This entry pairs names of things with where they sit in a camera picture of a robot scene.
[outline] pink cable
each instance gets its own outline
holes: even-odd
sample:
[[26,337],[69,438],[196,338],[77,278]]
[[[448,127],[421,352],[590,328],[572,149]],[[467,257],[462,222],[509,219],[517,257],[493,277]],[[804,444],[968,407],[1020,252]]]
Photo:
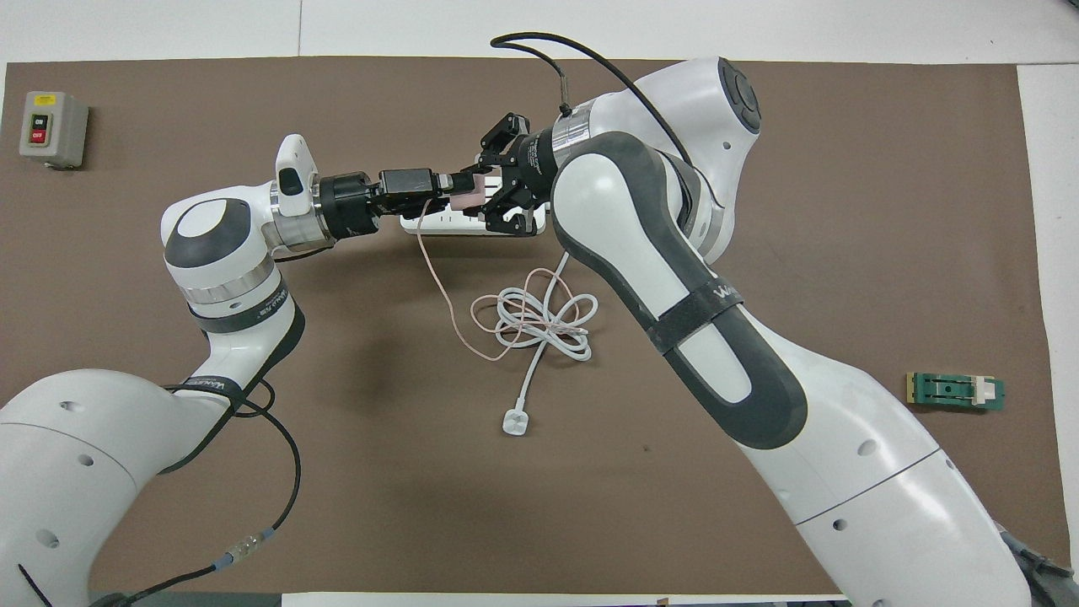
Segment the pink cable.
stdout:
[[[419,221],[416,221],[416,224],[415,224],[415,239],[416,239],[416,242],[420,243],[420,251],[423,252],[423,260],[427,263],[427,268],[431,270],[431,277],[435,278],[435,284],[438,285],[438,290],[441,291],[442,299],[446,300],[446,307],[449,308],[449,311],[450,311],[450,323],[453,325],[453,332],[457,334],[457,340],[460,340],[461,343],[464,344],[465,348],[468,348],[469,350],[473,351],[474,355],[476,355],[477,357],[479,357],[481,359],[486,359],[488,361],[495,362],[495,361],[502,360],[502,358],[506,356],[506,353],[509,353],[514,348],[514,345],[517,344],[520,341],[521,335],[523,335],[521,329],[524,326],[527,326],[527,325],[528,326],[535,326],[535,327],[546,327],[546,328],[549,328],[549,329],[571,329],[571,330],[575,329],[575,328],[572,328],[572,327],[563,325],[563,323],[548,323],[548,322],[543,322],[543,321],[540,321],[540,322],[535,322],[535,321],[520,321],[519,323],[516,325],[516,327],[517,327],[517,335],[514,337],[514,341],[510,342],[509,345],[506,346],[506,348],[497,357],[489,357],[489,356],[484,355],[483,353],[480,353],[479,350],[477,350],[476,348],[474,348],[472,344],[468,344],[468,341],[465,340],[465,336],[461,334],[461,330],[457,328],[457,318],[456,318],[456,315],[453,313],[453,302],[450,301],[450,295],[449,295],[449,293],[446,292],[446,287],[442,286],[442,280],[438,279],[438,274],[435,272],[435,266],[431,263],[431,256],[427,254],[427,247],[423,245],[423,218],[427,213],[427,205],[428,204],[431,204],[431,201],[425,202],[424,205],[423,205],[423,209],[420,211],[421,213],[420,213],[420,217],[419,217]],[[559,276],[554,271],[551,271],[551,270],[549,270],[547,267],[536,267],[536,268],[532,270],[531,272],[529,272],[529,275],[527,275],[524,277],[524,286],[522,287],[523,290],[528,290],[529,289],[529,280],[531,280],[532,276],[534,276],[537,272],[546,272],[546,273],[550,274],[562,286],[562,289],[565,291],[566,295],[569,298],[571,298],[571,299],[573,298],[573,291],[570,290],[570,287],[569,287],[569,285],[565,284],[565,280],[563,280],[561,276]],[[476,299],[474,299],[473,302],[472,302],[472,306],[469,307],[469,313],[472,315],[473,322],[476,323],[476,327],[480,328],[481,330],[486,331],[487,333],[492,333],[492,334],[494,334],[494,333],[501,333],[496,329],[489,329],[489,328],[484,327],[482,323],[479,322],[479,319],[476,318],[476,303],[478,303],[479,301],[482,301],[484,299],[496,299],[496,300],[501,300],[501,301],[508,301],[508,300],[505,299],[504,296],[500,296],[497,294],[482,294],[482,295],[477,296]],[[521,309],[521,314],[522,315],[528,309],[525,307],[525,305],[524,305],[524,301],[521,301],[520,309]],[[574,314],[577,316],[577,318],[579,318],[581,312],[579,312],[579,308],[577,307],[576,303],[574,303]],[[505,331],[510,330],[510,329],[513,329],[513,327],[507,327],[507,328],[503,329],[502,332],[505,332]]]

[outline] screw hole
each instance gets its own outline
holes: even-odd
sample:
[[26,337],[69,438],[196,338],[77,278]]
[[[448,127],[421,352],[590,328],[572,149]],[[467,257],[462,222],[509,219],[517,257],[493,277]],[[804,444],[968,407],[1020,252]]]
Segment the screw hole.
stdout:
[[865,457],[868,455],[873,455],[876,453],[876,441],[870,439],[861,445],[858,445],[858,455]]
[[60,540],[56,537],[56,534],[50,532],[49,529],[38,529],[35,534],[38,538],[38,542],[45,548],[59,548]]

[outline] brown mat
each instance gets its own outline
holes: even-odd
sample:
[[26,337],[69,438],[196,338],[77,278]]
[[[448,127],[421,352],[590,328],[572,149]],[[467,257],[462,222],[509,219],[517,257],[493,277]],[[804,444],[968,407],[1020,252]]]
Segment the brown mat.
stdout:
[[[632,77],[664,65],[620,63]],[[916,413],[997,520],[1066,561],[1014,68],[741,67],[764,134],[719,270],[767,326],[897,395],[909,371],[1003,380],[1002,413]],[[590,64],[568,70],[575,101],[619,87]],[[81,171],[15,154],[24,94],[54,88],[93,108]],[[163,384],[193,371],[206,346],[163,266],[159,218],[188,195],[270,179],[284,135],[302,133],[327,175],[451,170],[506,111],[542,127],[557,102],[557,79],[529,59],[11,64],[0,402],[69,369]],[[560,252],[551,232],[429,248],[462,313]],[[500,425],[531,353],[496,364],[466,353],[398,225],[284,271],[308,331],[270,380],[302,450],[300,500],[267,550],[188,590],[834,590],[750,465],[582,265],[566,278],[601,301],[595,358],[544,359],[522,439]],[[270,426],[234,422],[138,498],[92,587],[138,589],[203,566],[273,521],[290,480]]]

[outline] white plug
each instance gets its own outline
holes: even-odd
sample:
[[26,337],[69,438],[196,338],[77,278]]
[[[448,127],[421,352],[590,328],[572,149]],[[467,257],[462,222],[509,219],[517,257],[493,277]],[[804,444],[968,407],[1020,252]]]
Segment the white plug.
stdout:
[[502,418],[502,431],[510,437],[523,437],[529,427],[529,414],[524,413],[524,399],[517,399],[517,406],[506,412]]

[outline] white power strip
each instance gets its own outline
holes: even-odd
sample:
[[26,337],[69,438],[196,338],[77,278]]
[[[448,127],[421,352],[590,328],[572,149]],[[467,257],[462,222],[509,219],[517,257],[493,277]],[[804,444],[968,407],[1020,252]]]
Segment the white power strip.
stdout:
[[[484,175],[483,176],[483,198],[491,199],[491,194],[498,191],[502,187],[502,177]],[[508,219],[514,215],[524,212],[520,208],[515,208],[509,212],[506,212],[505,217]],[[536,224],[536,233],[543,233],[547,229],[547,213],[545,207],[541,206],[532,211]],[[419,219],[406,219],[401,217],[401,226],[405,231],[414,234],[419,230],[418,227]],[[431,234],[436,236],[445,235],[462,235],[462,236],[505,236],[509,234],[503,234],[500,232],[488,231],[487,224],[483,220],[478,217],[469,217],[460,210],[453,210],[450,207],[446,207],[445,210],[438,212],[432,212],[423,218],[423,231],[424,235]]]

